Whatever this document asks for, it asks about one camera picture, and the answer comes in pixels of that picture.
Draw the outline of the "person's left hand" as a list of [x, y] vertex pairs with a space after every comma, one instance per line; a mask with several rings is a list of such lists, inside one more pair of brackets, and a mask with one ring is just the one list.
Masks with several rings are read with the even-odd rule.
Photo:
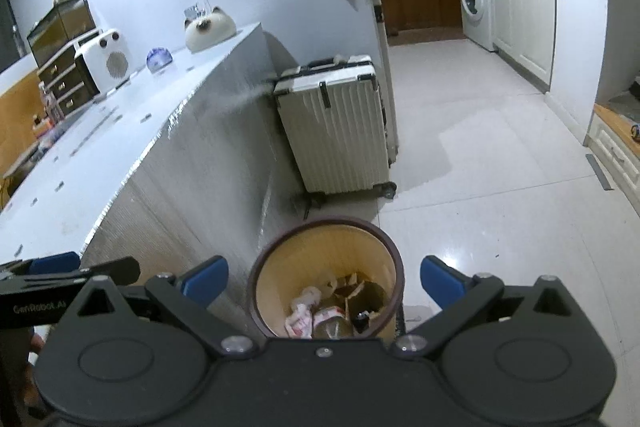
[[35, 365], [44, 344], [46, 343], [49, 329], [47, 327], [35, 327], [30, 331], [29, 349], [27, 361], [31, 365]]

